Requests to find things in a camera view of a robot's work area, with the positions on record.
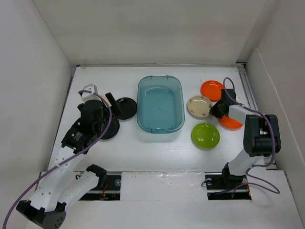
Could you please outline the beige plate with small motifs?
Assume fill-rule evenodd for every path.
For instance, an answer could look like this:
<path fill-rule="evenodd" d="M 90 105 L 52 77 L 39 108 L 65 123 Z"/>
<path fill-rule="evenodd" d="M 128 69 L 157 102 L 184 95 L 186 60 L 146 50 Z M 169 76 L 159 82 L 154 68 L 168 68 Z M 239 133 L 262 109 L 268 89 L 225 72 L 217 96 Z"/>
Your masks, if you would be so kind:
<path fill-rule="evenodd" d="M 199 119 L 207 118 L 210 115 L 210 109 L 213 106 L 213 103 L 210 99 L 205 96 L 197 95 L 193 96 L 187 101 L 187 110 L 188 112 Z"/>

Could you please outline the green plate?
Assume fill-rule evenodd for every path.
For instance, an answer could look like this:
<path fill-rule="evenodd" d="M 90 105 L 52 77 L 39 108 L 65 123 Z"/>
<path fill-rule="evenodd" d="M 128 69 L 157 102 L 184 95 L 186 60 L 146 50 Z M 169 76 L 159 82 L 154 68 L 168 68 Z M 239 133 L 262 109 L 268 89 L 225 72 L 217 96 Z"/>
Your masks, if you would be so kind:
<path fill-rule="evenodd" d="M 220 133 L 211 123 L 199 123 L 191 132 L 194 144 L 203 149 L 213 149 L 220 142 Z"/>

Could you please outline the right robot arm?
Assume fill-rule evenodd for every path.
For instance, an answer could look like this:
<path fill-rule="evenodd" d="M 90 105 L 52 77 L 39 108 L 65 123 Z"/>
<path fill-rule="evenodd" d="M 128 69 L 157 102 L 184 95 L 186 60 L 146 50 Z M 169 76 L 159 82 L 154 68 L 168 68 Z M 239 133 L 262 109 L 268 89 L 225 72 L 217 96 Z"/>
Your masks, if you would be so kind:
<path fill-rule="evenodd" d="M 281 138 L 278 117 L 274 114 L 263 114 L 252 110 L 236 100 L 234 89 L 222 89 L 221 99 L 210 109 L 213 117 L 228 117 L 244 126 L 243 148 L 230 162 L 226 163 L 221 175 L 211 177 L 210 189 L 220 193 L 230 192 L 242 187 L 242 181 L 248 176 L 256 163 L 264 157 L 275 159 L 281 149 Z"/>

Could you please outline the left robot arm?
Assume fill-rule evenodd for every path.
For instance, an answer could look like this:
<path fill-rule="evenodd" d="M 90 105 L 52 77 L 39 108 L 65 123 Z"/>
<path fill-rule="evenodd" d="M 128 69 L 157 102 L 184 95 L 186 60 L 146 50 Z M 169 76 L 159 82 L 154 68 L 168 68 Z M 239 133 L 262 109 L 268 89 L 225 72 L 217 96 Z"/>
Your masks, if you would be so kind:
<path fill-rule="evenodd" d="M 39 186 L 34 194 L 27 200 L 20 199 L 16 205 L 20 214 L 42 229 L 60 228 L 68 207 L 92 188 L 106 185 L 107 171 L 92 164 L 73 185 L 66 186 L 89 149 L 104 135 L 117 134 L 112 121 L 121 114 L 111 93 L 102 98 L 95 92 L 82 90 L 80 95 L 83 102 L 77 108 L 81 115 L 66 132 L 52 168 L 35 181 Z"/>

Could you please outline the black plate near bin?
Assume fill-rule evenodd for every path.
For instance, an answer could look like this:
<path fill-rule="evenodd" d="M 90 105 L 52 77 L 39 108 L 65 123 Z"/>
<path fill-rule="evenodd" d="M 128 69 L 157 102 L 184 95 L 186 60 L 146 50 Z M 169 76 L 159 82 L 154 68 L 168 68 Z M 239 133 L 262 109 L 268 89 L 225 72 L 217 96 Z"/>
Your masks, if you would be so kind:
<path fill-rule="evenodd" d="M 137 103 L 133 99 L 129 97 L 122 97 L 116 100 L 116 102 L 121 110 L 121 114 L 116 116 L 117 119 L 127 120 L 136 115 Z"/>

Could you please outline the teal transparent plastic bin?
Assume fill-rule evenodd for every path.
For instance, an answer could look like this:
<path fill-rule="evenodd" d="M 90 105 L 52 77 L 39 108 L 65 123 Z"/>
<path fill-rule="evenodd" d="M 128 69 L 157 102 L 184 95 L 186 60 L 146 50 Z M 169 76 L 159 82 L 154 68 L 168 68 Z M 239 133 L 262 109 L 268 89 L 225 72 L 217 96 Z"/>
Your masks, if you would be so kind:
<path fill-rule="evenodd" d="M 181 82 L 170 75 L 146 76 L 139 81 L 137 123 L 151 134 L 170 134 L 185 122 Z"/>

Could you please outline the orange plate far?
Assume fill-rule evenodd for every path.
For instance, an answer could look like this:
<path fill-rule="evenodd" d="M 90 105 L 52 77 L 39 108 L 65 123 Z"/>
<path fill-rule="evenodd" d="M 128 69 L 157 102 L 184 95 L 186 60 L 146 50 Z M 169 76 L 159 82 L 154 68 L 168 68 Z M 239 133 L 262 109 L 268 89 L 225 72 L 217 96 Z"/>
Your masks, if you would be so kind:
<path fill-rule="evenodd" d="M 201 93 L 211 101 L 217 102 L 221 99 L 221 90 L 223 88 L 223 84 L 219 81 L 209 80 L 202 84 Z"/>

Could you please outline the orange plate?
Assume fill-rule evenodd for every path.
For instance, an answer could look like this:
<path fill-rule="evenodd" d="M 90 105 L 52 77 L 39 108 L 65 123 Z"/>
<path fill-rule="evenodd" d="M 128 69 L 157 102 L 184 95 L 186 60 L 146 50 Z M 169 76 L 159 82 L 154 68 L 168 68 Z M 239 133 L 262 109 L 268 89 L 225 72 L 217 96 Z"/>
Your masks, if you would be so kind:
<path fill-rule="evenodd" d="M 221 99 L 221 90 L 223 88 L 223 84 L 219 81 L 209 80 L 202 84 L 201 93 L 211 101 L 217 102 Z"/>
<path fill-rule="evenodd" d="M 239 129 L 243 126 L 242 123 L 240 123 L 234 119 L 231 119 L 225 115 L 222 118 L 219 118 L 218 121 L 225 128 L 232 129 L 232 130 Z"/>

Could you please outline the orange plate near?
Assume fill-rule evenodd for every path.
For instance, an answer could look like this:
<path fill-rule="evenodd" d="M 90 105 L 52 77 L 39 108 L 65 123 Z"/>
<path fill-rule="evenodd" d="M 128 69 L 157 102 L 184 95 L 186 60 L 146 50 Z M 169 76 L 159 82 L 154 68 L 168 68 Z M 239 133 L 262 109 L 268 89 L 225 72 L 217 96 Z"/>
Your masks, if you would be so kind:
<path fill-rule="evenodd" d="M 240 123 L 234 119 L 231 119 L 225 115 L 222 118 L 219 118 L 218 121 L 225 128 L 232 129 L 232 130 L 239 129 L 243 126 L 242 123 Z"/>

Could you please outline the black plate front left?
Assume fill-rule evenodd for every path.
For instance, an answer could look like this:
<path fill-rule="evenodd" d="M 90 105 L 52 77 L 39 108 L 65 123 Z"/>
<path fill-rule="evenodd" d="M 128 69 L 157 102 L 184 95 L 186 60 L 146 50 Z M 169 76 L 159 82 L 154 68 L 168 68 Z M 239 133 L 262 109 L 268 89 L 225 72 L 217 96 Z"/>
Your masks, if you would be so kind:
<path fill-rule="evenodd" d="M 117 135 L 117 133 L 119 132 L 119 130 L 120 130 L 119 120 L 114 117 L 114 118 L 112 118 L 112 121 L 110 123 L 110 126 L 109 126 L 107 132 L 103 135 L 101 140 L 108 140 L 108 139 L 115 137 Z"/>

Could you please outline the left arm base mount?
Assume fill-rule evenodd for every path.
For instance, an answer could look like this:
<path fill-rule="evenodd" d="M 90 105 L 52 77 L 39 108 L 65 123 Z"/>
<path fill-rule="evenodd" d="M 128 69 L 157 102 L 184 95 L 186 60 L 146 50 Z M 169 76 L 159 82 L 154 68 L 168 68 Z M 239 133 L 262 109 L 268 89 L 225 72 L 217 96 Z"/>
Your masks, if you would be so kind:
<path fill-rule="evenodd" d="M 98 185 L 84 194 L 80 201 L 119 201 L 121 184 L 121 172 L 108 172 L 107 177 L 99 179 Z"/>

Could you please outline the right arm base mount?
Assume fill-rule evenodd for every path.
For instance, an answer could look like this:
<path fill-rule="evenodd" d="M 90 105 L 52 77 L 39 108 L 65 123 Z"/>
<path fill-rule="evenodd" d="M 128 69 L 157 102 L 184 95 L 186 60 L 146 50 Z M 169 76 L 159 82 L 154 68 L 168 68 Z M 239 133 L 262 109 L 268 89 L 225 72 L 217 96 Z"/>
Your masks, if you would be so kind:
<path fill-rule="evenodd" d="M 247 183 L 246 176 L 237 176 L 224 180 L 222 173 L 205 173 L 202 187 L 207 190 L 208 200 L 251 200 L 248 186 L 237 186 Z"/>

